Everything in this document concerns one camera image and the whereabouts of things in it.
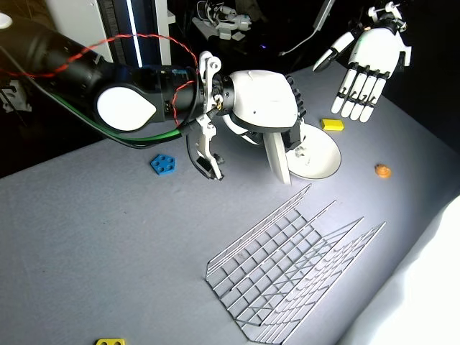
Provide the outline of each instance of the white robotic hand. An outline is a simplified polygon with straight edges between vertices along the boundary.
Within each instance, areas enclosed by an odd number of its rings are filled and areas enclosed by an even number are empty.
[[[378,18],[377,12],[381,11],[385,14]],[[362,34],[347,32],[313,66],[314,71],[323,70],[359,37],[331,111],[337,114],[341,110],[343,117],[361,122],[369,120],[387,79],[398,64],[400,53],[405,54],[404,66],[409,66],[412,49],[401,39],[400,32],[405,31],[406,23],[392,2],[384,9],[371,7],[367,13],[374,22],[373,28]]]

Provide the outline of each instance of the yellow block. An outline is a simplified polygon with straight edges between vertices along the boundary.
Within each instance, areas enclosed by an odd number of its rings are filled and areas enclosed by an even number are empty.
[[[96,345],[125,345],[124,339],[99,339]]]
[[[324,131],[343,131],[344,123],[342,120],[322,119],[321,127]]]

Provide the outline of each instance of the blue object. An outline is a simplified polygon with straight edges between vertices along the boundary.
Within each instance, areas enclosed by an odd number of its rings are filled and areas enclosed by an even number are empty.
[[[167,175],[175,172],[175,158],[167,155],[158,155],[150,162],[158,175]]]

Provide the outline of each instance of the tabletop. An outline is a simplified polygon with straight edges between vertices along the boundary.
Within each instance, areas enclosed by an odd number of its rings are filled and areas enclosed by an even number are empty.
[[[329,109],[344,73],[293,73],[307,123],[339,118]],[[0,341],[247,344],[206,284],[206,263],[312,183],[306,216],[338,201],[318,226],[387,222],[288,342],[334,344],[460,187],[460,157],[386,98],[368,123],[344,124],[331,133],[337,173],[291,186],[223,123],[211,143],[226,161],[221,182],[194,170],[183,140],[146,150],[104,140],[1,179]],[[159,153],[176,158],[173,174],[154,173]],[[376,176],[380,162],[389,180]]]

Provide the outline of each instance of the dish rack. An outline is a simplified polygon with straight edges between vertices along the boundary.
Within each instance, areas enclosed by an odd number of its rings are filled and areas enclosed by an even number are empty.
[[[380,232],[381,223],[357,238],[364,217],[322,234],[296,208],[302,189],[215,256],[206,281],[251,341],[283,344],[338,278]]]

